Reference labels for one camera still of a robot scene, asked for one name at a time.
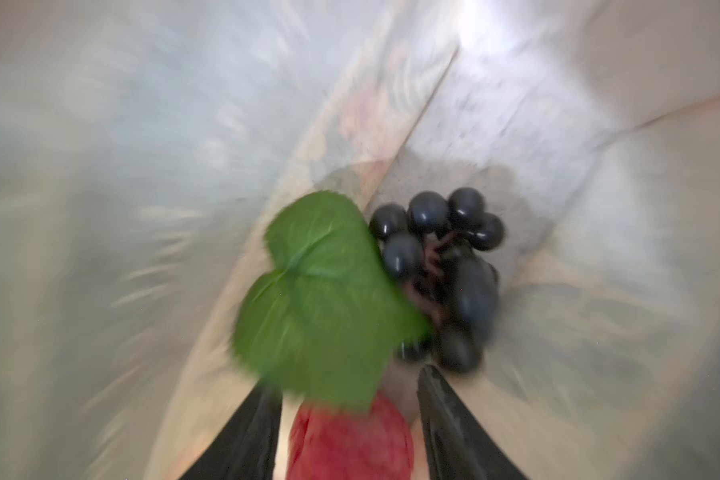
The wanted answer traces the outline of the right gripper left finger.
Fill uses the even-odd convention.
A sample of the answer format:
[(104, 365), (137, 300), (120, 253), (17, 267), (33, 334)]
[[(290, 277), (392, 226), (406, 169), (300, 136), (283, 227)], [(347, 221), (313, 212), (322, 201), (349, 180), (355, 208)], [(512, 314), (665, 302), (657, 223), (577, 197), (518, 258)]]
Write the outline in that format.
[(181, 480), (272, 480), (282, 395), (257, 384)]

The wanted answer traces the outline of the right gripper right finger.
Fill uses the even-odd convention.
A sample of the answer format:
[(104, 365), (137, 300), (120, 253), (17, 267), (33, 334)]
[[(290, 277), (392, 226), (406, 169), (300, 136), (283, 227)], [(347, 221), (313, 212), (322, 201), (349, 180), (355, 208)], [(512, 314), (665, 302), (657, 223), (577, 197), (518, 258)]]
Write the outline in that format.
[(417, 396), (432, 479), (526, 480), (436, 367), (420, 371)]

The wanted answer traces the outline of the red strawberry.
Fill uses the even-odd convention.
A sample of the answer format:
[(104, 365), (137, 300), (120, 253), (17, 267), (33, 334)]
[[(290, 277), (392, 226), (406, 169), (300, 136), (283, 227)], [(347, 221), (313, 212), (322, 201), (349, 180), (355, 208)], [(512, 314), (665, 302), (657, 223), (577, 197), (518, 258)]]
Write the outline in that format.
[(289, 435), (292, 480), (409, 480), (415, 449), (397, 407), (377, 394), (366, 414), (302, 404)]

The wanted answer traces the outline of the black grape bunch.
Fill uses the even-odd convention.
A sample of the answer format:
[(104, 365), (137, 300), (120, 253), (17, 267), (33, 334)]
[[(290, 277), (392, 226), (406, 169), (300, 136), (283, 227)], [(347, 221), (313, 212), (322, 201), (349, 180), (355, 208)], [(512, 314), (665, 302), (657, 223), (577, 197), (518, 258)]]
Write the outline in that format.
[(470, 374), (498, 310), (498, 275), (480, 252), (502, 238), (472, 189), (371, 218), (342, 194), (310, 193), (265, 230), (272, 267), (242, 300), (231, 352), (265, 385), (348, 412), (370, 409), (394, 356)]

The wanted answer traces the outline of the cream canvas grocery bag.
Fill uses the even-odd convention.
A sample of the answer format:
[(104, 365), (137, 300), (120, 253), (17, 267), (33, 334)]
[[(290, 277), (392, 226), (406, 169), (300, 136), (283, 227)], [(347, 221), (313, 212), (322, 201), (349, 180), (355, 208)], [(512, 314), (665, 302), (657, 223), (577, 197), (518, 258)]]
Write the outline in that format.
[(720, 1), (0, 1), (0, 479), (180, 475), (273, 215), (463, 185), (495, 441), (720, 479)]

